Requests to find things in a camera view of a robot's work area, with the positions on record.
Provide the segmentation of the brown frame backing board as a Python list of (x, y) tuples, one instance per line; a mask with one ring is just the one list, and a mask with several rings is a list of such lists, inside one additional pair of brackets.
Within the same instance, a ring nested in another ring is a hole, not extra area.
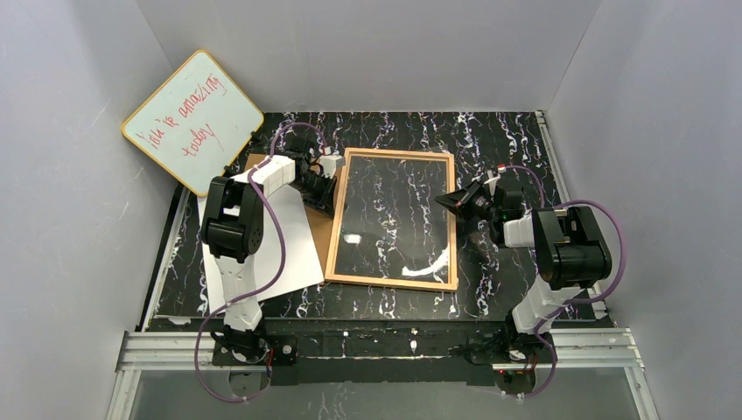
[(274, 210), (287, 247), (284, 269), (290, 274), (307, 274), (310, 283), (318, 283), (329, 253), (333, 218), (306, 207), (301, 194), (290, 184), (267, 197)]

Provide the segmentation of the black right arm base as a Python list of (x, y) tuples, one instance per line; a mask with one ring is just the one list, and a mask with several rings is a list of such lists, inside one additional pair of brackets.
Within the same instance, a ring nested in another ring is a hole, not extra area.
[(517, 368), (528, 370), (552, 361), (545, 342), (554, 344), (548, 332), (537, 338), (534, 334), (500, 330), (468, 337), (462, 352), (474, 365), (514, 363)]

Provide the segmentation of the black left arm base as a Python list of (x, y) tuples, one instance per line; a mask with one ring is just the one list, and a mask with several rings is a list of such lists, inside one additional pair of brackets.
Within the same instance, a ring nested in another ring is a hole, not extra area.
[(298, 341), (291, 335), (264, 332), (211, 332), (212, 364), (217, 367), (291, 366), (298, 359)]

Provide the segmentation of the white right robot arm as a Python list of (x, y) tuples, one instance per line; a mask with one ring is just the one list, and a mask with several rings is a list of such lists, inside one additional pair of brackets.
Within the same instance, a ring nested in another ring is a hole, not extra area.
[(611, 274), (613, 258), (594, 215), (606, 209), (581, 199), (527, 212), (521, 192), (498, 185), (506, 169), (488, 171), (436, 202), (462, 221), (484, 221), (498, 246), (534, 250), (536, 279), (509, 313), (507, 327), (516, 335), (542, 337), (578, 294)]

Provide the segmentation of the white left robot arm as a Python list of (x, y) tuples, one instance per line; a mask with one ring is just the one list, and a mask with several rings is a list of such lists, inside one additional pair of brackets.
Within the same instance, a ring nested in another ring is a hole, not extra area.
[[(200, 238), (220, 272), (224, 323), (230, 329), (246, 332), (258, 327), (262, 309), (257, 296), (279, 280), (287, 264), (287, 241), (270, 196), (290, 187), (298, 192), (304, 209), (332, 218), (336, 172), (344, 163), (331, 147), (318, 149), (306, 139), (292, 138), (244, 173), (212, 180)], [(255, 265), (266, 220), (277, 233), (279, 260), (268, 285), (260, 286)]]

